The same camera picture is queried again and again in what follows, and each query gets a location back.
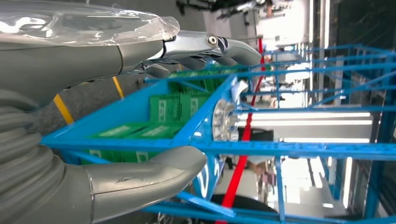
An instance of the red pole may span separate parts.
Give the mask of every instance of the red pole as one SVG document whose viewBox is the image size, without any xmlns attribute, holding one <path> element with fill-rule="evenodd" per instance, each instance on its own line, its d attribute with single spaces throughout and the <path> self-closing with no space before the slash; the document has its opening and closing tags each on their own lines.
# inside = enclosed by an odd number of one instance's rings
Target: red pole
<svg viewBox="0 0 396 224">
<path fill-rule="evenodd" d="M 262 48 L 262 40 L 258 40 L 258 47 L 259 47 L 259 52 L 263 52 Z M 264 64 L 264 57 L 261 58 L 261 64 Z M 260 91 L 260 86 L 261 82 L 264 76 L 260 76 L 259 82 L 257 83 L 257 86 L 255 88 L 255 92 Z M 250 103 L 252 106 L 255 105 L 256 101 L 256 95 L 253 96 L 252 102 Z M 247 115 L 247 120 L 246 120 L 246 126 L 245 130 L 243 132 L 242 136 L 242 141 L 250 141 L 250 130 L 251 130 L 251 122 L 252 122 L 252 113 L 249 113 Z M 246 162 L 248 161 L 248 156 L 247 155 L 242 155 L 239 157 L 238 164 L 236 165 L 236 168 L 234 170 L 234 174 L 231 178 L 230 184 L 228 185 L 228 189 L 226 192 L 226 195 L 224 196 L 223 203 L 221 204 L 222 206 L 226 208 L 231 208 L 233 206 L 234 200 L 235 200 L 235 195 L 238 190 L 240 178 L 242 177 L 243 170 L 245 169 Z M 224 221 L 216 221 L 216 224 L 226 224 Z"/>
</svg>

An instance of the white label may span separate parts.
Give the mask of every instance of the white label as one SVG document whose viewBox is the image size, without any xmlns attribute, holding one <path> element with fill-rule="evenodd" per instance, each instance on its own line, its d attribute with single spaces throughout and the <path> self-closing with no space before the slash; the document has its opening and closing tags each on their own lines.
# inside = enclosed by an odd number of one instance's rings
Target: white label
<svg viewBox="0 0 396 224">
<path fill-rule="evenodd" d="M 166 100 L 158 101 L 158 121 L 165 122 L 166 120 Z"/>
<path fill-rule="evenodd" d="M 136 158 L 138 162 L 146 162 L 149 160 L 149 154 L 147 152 L 136 152 Z"/>
<path fill-rule="evenodd" d="M 89 154 L 102 158 L 102 153 L 99 150 L 89 150 Z"/>
<path fill-rule="evenodd" d="M 191 111 L 191 116 L 195 114 L 198 110 L 198 98 L 191 98 L 190 100 L 190 111 Z"/>
<path fill-rule="evenodd" d="M 126 131 L 126 130 L 129 130 L 129 129 L 131 129 L 131 128 L 128 127 L 128 126 L 123 125 L 123 126 L 120 126 L 120 127 L 115 128 L 115 129 L 112 129 L 112 130 L 110 130 L 110 131 L 103 132 L 103 133 L 100 134 L 99 136 L 102 136 L 102 137 L 113 136 L 113 135 L 115 135 L 115 134 L 121 133 L 121 132 Z"/>
<path fill-rule="evenodd" d="M 154 128 L 153 130 L 150 130 L 150 131 L 142 134 L 142 136 L 145 136 L 145 137 L 147 137 L 147 136 L 156 136 L 157 134 L 159 134 L 159 133 L 161 133 L 163 131 L 166 131 L 168 129 L 169 129 L 169 127 L 161 125 L 159 127 Z"/>
</svg>

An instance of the clear plastic cover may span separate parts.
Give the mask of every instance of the clear plastic cover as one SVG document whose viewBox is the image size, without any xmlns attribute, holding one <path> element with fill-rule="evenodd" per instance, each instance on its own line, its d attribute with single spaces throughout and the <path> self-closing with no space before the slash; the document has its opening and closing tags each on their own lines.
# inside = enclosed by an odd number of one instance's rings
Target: clear plastic cover
<svg viewBox="0 0 396 224">
<path fill-rule="evenodd" d="M 1 42 L 124 45 L 170 39 L 179 30 L 173 17 L 132 10 L 69 2 L 0 2 Z"/>
</svg>

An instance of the round metal screw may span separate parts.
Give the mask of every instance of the round metal screw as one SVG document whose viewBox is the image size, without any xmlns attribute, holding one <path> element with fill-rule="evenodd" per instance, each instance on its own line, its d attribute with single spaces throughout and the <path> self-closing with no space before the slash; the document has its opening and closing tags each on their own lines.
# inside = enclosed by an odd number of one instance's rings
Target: round metal screw
<svg viewBox="0 0 396 224">
<path fill-rule="evenodd" d="M 209 46 L 216 47 L 217 46 L 217 37 L 213 34 L 209 34 L 207 37 L 207 42 Z"/>
</svg>

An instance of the blue metal frame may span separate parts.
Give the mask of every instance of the blue metal frame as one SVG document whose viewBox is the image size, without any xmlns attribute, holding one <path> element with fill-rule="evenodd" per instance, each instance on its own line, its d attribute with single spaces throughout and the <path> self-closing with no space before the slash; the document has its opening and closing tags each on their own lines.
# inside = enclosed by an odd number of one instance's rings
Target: blue metal frame
<svg viewBox="0 0 396 224">
<path fill-rule="evenodd" d="M 312 217 L 298 217 L 285 214 L 284 201 L 283 201 L 283 184 L 280 167 L 281 156 L 300 156 L 300 157 L 322 157 L 324 162 L 325 174 L 328 178 L 328 169 L 324 158 L 332 157 L 343 158 L 353 157 L 356 159 L 369 159 L 369 160 L 395 160 L 396 161 L 396 145 L 389 144 L 390 130 L 394 128 L 395 111 L 394 106 L 394 90 L 396 83 L 393 82 L 393 72 L 396 68 L 394 62 L 396 54 L 382 49 L 373 49 L 364 47 L 362 45 L 345 45 L 338 47 L 330 47 L 327 49 L 347 49 L 348 56 L 342 58 L 346 61 L 345 66 L 328 66 L 325 68 L 313 68 L 306 70 L 288 70 L 288 71 L 265 71 L 265 72 L 239 72 L 235 74 L 204 76 L 204 77 L 183 77 L 183 78 L 169 78 L 166 80 L 149 79 L 148 83 L 153 85 L 140 90 L 122 101 L 115 102 L 106 108 L 103 108 L 79 121 L 74 125 L 62 128 L 45 138 L 42 143 L 53 148 L 61 149 L 65 157 L 72 163 L 77 163 L 75 158 L 82 158 L 94 163 L 108 163 L 108 161 L 93 155 L 81 152 L 82 149 L 93 148 L 98 150 L 120 150 L 120 151 L 163 151 L 172 147 L 191 145 L 199 148 L 208 157 L 208 164 L 199 174 L 200 178 L 196 178 L 193 182 L 195 192 L 197 195 L 193 196 L 187 192 L 181 192 L 177 197 L 183 199 L 188 203 L 173 203 L 165 202 L 159 203 L 145 208 L 145 211 L 162 212 L 173 214 L 182 217 L 194 217 L 210 220 L 225 220 L 232 223 L 247 223 L 247 224 L 262 224 L 262 223 L 371 223 L 373 220 L 363 220 L 358 222 L 348 222 L 336 219 L 325 218 L 312 218 Z M 369 51 L 369 54 L 360 55 L 360 50 Z M 307 52 L 313 52 L 322 49 L 310 49 Z M 270 54 L 283 54 L 283 53 L 298 53 L 295 51 L 289 52 L 270 52 Z M 313 62 L 329 63 L 340 60 L 340 58 L 327 58 L 326 60 L 312 60 Z M 276 62 L 272 63 L 273 66 L 282 66 L 287 64 L 294 64 L 302 62 Z M 207 70 L 219 70 L 219 68 L 207 68 Z M 331 90 L 312 90 L 312 91 L 280 91 L 278 76 L 285 73 L 296 72 L 323 72 L 325 75 L 333 71 L 344 71 L 344 74 L 359 71 L 359 74 L 367 75 L 376 74 L 371 76 L 372 80 L 366 84 L 357 87 L 351 87 L 353 83 L 350 78 L 344 78 L 342 89 Z M 254 76 L 275 76 L 276 77 L 276 91 L 247 93 L 244 95 L 266 95 L 274 94 L 279 101 L 282 93 L 318 93 L 318 92 L 334 92 L 342 93 L 335 94 L 332 97 L 324 99 L 306 108 L 277 108 L 277 109 L 257 109 L 250 108 L 241 109 L 241 105 L 235 110 L 241 113 L 250 112 L 341 112 L 341 111 L 380 111 L 382 116 L 382 128 L 380 129 L 381 136 L 377 144 L 347 144 L 347 143 L 286 143 L 286 142 L 215 142 L 212 138 L 212 113 L 215 104 L 218 100 L 225 99 L 231 101 L 230 90 L 239 78 L 252 78 Z M 169 83 L 178 82 L 189 87 L 195 88 L 200 91 L 205 89 L 188 83 L 190 80 L 200 80 L 204 78 L 226 78 L 225 82 L 212 94 L 206 103 L 195 113 L 195 115 L 188 121 L 182 130 L 173 139 L 161 140 L 134 140 L 134 139 L 91 139 L 94 133 L 109 129 L 111 127 L 133 121 L 148 120 L 148 98 L 155 94 L 168 93 Z M 362 107 L 340 107 L 334 108 L 317 108 L 315 106 L 329 102 L 340 96 L 349 96 L 353 91 L 366 91 L 366 90 L 386 90 L 387 97 L 384 106 L 362 106 Z M 139 108 L 134 116 L 130 116 L 130 111 L 133 108 Z M 278 200 L 279 200 L 279 214 L 242 210 L 242 209 L 227 209 L 210 202 L 214 189 L 219 180 L 219 176 L 224 166 L 224 163 L 219 159 L 219 154 L 243 154 L 243 155 L 273 155 L 276 157 L 276 172 L 277 172 L 277 185 L 278 185 Z M 378 202 L 378 189 L 375 187 L 380 180 L 380 173 L 383 167 L 383 162 L 375 162 L 371 168 L 370 181 L 367 193 L 367 202 L 365 210 L 365 217 L 372 218 L 375 214 L 376 205 Z M 342 176 L 341 168 L 338 169 L 339 175 Z M 202 180 L 208 180 L 208 184 L 202 185 Z M 340 194 L 340 181 L 336 181 L 337 186 L 334 189 L 334 197 L 339 198 Z M 376 219 L 376 223 L 390 223 L 396 222 L 396 217 L 389 217 L 385 219 Z"/>
</svg>

